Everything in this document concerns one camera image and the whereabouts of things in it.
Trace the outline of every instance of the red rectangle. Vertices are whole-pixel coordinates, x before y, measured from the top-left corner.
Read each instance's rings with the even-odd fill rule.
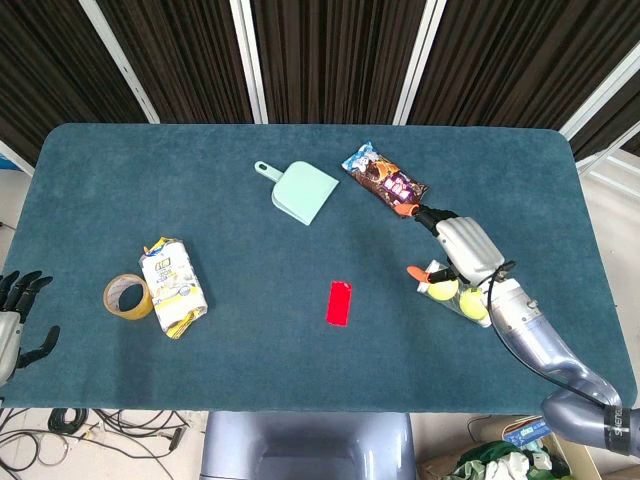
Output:
[[[331,282],[327,323],[336,327],[348,326],[350,306],[351,284],[347,282]]]

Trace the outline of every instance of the dustpan handle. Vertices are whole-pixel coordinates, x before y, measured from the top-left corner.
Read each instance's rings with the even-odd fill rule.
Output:
[[[277,168],[273,168],[268,163],[256,162],[253,165],[253,168],[255,168],[256,172],[258,172],[260,175],[264,175],[269,180],[273,180],[274,182],[277,182],[278,180],[280,180],[280,177],[282,177],[282,172]]]

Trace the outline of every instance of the robotic hand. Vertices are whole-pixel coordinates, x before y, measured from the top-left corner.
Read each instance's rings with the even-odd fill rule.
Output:
[[[615,388],[576,357],[538,303],[507,278],[514,263],[505,263],[482,227],[472,218],[424,205],[398,205],[396,211],[427,227],[447,253],[451,268],[430,281],[455,276],[484,287],[503,344],[530,370],[562,387],[542,402],[547,425],[569,441],[640,457],[640,409],[624,408]]]
[[[0,276],[0,386],[11,379],[16,369],[25,368],[49,355],[60,335],[60,327],[53,326],[39,348],[21,353],[20,340],[27,315],[36,294],[53,277],[40,278],[42,272],[31,272],[19,279],[11,289],[11,284],[19,275],[20,272],[13,272],[4,278]]]

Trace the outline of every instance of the orange object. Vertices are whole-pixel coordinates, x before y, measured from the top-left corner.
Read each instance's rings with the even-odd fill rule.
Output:
[[[407,267],[407,273],[422,283],[429,283],[429,274],[420,267],[410,265]]]
[[[415,215],[416,210],[418,210],[419,205],[413,203],[400,203],[393,207],[398,215],[402,215],[403,217],[412,217]]]

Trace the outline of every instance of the chocolate snack bag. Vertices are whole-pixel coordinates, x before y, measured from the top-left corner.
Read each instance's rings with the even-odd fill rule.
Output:
[[[409,178],[397,165],[376,152],[371,142],[362,145],[342,162],[342,168],[391,209],[400,203],[420,203],[429,189],[423,183]]]

